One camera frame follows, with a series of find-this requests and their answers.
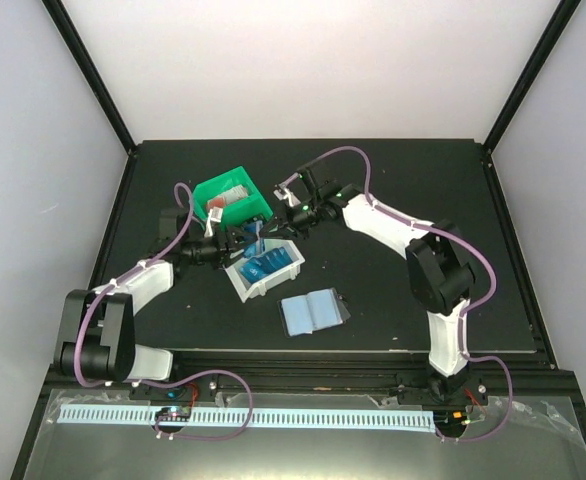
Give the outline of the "clear sleeve card holder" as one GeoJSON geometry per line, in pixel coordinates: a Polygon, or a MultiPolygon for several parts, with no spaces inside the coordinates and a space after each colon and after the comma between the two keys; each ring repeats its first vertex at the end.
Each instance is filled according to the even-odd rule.
{"type": "Polygon", "coordinates": [[[278,308],[288,338],[341,326],[351,318],[344,298],[334,288],[284,298],[278,308]]]}

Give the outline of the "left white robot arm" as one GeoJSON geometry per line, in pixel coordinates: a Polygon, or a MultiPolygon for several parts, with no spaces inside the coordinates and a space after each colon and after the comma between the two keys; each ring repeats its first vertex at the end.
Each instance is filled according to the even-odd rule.
{"type": "Polygon", "coordinates": [[[152,381],[164,398],[180,397],[188,384],[186,372],[173,365],[171,351],[138,343],[135,316],[172,289],[188,267],[229,266],[256,240],[256,234],[238,227],[216,227],[210,236],[182,232],[173,240],[158,240],[151,257],[106,284],[71,291],[63,305],[55,370],[85,387],[152,381]]]}

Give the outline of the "blue credit card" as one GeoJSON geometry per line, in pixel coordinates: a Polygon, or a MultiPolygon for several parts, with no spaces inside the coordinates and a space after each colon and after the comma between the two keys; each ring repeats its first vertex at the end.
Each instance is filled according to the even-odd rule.
{"type": "Polygon", "coordinates": [[[254,236],[255,240],[244,248],[243,257],[252,258],[262,255],[265,251],[265,240],[261,237],[261,231],[264,222],[262,220],[255,220],[254,222],[244,225],[244,231],[254,236]]]}

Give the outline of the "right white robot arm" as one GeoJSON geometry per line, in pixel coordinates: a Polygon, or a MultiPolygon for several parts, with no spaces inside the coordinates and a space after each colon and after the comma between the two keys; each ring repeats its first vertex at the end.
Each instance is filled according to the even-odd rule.
{"type": "Polygon", "coordinates": [[[322,221],[337,220],[406,261],[410,290],[428,317],[429,364],[436,371],[427,379],[429,394],[440,403],[458,397],[464,390],[460,373],[468,363],[463,309],[470,305],[476,276],[470,254],[446,237],[456,232],[455,226],[441,222],[434,226],[441,232],[432,233],[415,219],[400,221],[398,211],[367,200],[362,189],[353,184],[322,199],[301,201],[284,185],[276,186],[274,195],[283,203],[273,220],[278,236],[286,231],[306,234],[322,221]]]}

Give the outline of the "green double compartment bin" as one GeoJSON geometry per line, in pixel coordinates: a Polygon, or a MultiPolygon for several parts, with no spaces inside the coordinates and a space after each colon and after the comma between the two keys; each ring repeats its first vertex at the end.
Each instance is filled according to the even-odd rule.
{"type": "Polygon", "coordinates": [[[260,217],[269,220],[273,211],[247,171],[239,166],[195,187],[194,211],[203,221],[213,207],[222,209],[222,226],[240,226],[260,217]]]}

